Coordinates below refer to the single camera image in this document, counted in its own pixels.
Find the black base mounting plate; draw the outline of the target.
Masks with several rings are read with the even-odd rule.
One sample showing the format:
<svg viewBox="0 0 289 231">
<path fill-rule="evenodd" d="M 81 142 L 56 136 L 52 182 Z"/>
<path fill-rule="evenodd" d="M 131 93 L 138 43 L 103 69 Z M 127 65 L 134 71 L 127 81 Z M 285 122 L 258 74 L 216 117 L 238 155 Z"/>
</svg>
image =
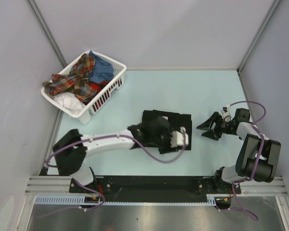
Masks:
<svg viewBox="0 0 289 231">
<path fill-rule="evenodd" d="M 97 176 L 87 187 L 116 203 L 200 203 L 207 194 L 232 192 L 217 176 Z"/>
</svg>

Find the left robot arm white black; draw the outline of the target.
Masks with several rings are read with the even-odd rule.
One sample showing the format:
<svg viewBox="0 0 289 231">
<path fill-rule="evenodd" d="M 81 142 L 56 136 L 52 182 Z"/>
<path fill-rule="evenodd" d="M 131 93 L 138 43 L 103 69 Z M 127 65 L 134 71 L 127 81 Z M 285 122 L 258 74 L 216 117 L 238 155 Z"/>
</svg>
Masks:
<svg viewBox="0 0 289 231">
<path fill-rule="evenodd" d="M 189 137 L 185 127 L 175 130 L 166 118 L 155 116 L 109 134 L 84 135 L 78 129 L 72 129 L 53 146 L 53 154 L 46 163 L 49 167 L 57 169 L 59 176 L 72 177 L 80 183 L 84 191 L 90 193 L 96 189 L 97 181 L 92 168 L 85 164 L 87 157 L 136 148 L 141 148 L 151 155 L 149 147 L 159 151 L 181 147 L 184 151 L 188 144 Z"/>
</svg>

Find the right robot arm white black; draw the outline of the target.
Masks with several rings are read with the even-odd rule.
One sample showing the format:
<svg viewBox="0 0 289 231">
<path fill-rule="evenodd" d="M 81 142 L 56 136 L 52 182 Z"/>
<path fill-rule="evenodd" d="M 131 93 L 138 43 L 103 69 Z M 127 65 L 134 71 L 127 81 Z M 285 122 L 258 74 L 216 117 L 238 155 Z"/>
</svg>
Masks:
<svg viewBox="0 0 289 231">
<path fill-rule="evenodd" d="M 222 112 L 214 112 L 209 119 L 197 126 L 203 131 L 202 137 L 218 141 L 223 134 L 237 136 L 243 145 L 235 165 L 221 167 L 214 176 L 198 181 L 198 189 L 209 192 L 227 193 L 239 183 L 254 180 L 270 183 L 276 175 L 281 143 L 261 133 L 250 121 L 248 109 L 238 108 L 231 116 L 224 107 Z"/>
</svg>

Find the white shirt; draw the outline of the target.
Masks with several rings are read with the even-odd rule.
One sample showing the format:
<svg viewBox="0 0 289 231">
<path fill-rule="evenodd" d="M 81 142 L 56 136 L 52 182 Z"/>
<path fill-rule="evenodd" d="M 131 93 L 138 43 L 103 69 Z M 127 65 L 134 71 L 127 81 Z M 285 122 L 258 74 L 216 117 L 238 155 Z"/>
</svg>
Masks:
<svg viewBox="0 0 289 231">
<path fill-rule="evenodd" d="M 74 115 L 79 114 L 86 106 L 76 98 L 75 94 L 70 92 L 57 94 L 54 96 L 53 100 Z"/>
</svg>

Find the black long sleeve shirt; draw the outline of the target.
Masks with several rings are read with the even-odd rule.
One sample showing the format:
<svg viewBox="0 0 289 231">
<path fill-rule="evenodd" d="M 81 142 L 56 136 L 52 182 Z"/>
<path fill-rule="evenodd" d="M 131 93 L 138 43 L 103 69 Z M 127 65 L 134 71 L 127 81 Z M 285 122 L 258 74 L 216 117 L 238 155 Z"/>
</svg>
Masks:
<svg viewBox="0 0 289 231">
<path fill-rule="evenodd" d="M 180 114 L 158 110 L 144 110 L 141 123 L 128 127 L 132 136 L 144 147 L 158 148 L 158 135 L 169 134 L 185 127 L 189 136 L 186 150 L 192 149 L 192 119 L 190 114 Z"/>
</svg>

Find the red shirt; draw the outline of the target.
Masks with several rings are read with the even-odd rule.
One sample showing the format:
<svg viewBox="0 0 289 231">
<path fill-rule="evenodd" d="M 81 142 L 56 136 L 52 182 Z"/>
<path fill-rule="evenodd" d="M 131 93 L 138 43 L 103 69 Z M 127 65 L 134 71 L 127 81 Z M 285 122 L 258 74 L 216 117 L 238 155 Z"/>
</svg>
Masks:
<svg viewBox="0 0 289 231">
<path fill-rule="evenodd" d="M 90 82 L 89 85 L 96 93 L 99 93 L 108 83 L 109 81 L 103 81 L 100 83 Z"/>
</svg>

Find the white laundry basket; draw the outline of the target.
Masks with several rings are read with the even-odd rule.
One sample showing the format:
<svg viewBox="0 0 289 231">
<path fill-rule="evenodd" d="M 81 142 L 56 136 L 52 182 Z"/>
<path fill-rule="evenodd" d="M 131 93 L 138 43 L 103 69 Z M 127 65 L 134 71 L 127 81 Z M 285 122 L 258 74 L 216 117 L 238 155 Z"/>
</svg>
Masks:
<svg viewBox="0 0 289 231">
<path fill-rule="evenodd" d="M 81 58 L 81 56 L 84 54 L 89 55 L 89 52 L 90 51 L 86 51 L 83 54 L 81 54 L 77 59 L 75 59 L 72 63 L 70 63 L 65 69 L 63 69 L 58 74 L 69 74 L 72 66 Z M 56 106 L 69 116 L 76 118 L 77 120 L 80 121 L 80 123 L 84 125 L 90 121 L 91 115 L 96 114 L 103 107 L 103 105 L 111 98 L 111 92 L 115 89 L 119 89 L 124 84 L 124 72 L 127 69 L 126 65 L 112 58 L 109 58 L 108 56 L 105 56 L 97 52 L 93 53 L 95 53 L 105 61 L 108 61 L 109 63 L 112 64 L 114 68 L 114 77 L 98 94 L 96 94 L 96 96 L 91 101 L 84 103 L 86 106 L 79 114 L 77 115 L 72 114 L 69 110 L 65 109 L 64 107 L 56 103 L 53 100 L 54 96 L 47 94 L 44 91 L 44 87 L 42 87 L 41 89 L 41 94 L 44 96 L 46 100 L 48 100 L 51 104 L 53 104 L 54 106 Z"/>
</svg>

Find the blue shirt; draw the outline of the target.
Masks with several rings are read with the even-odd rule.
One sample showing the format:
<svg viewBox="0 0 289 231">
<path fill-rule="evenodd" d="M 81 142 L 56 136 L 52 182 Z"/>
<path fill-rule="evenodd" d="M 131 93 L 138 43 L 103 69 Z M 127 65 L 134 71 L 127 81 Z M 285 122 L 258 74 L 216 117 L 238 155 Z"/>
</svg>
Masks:
<svg viewBox="0 0 289 231">
<path fill-rule="evenodd" d="M 89 56 L 95 60 L 95 65 L 89 75 L 89 81 L 97 84 L 103 81 L 111 81 L 114 77 L 112 64 L 93 53 L 93 51 L 89 52 Z"/>
</svg>

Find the plaid long sleeve shirt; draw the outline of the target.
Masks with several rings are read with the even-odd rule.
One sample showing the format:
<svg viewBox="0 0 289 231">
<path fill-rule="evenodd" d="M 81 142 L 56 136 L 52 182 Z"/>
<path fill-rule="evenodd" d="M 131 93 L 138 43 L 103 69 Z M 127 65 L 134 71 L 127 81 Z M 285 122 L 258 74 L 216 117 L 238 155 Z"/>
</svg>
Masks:
<svg viewBox="0 0 289 231">
<path fill-rule="evenodd" d="M 83 103 L 91 101 L 97 94 L 89 85 L 89 75 L 94 65 L 93 57 L 82 55 L 72 66 L 69 74 L 53 74 L 51 81 L 44 82 L 42 84 L 44 91 L 51 96 L 70 92 Z"/>
</svg>

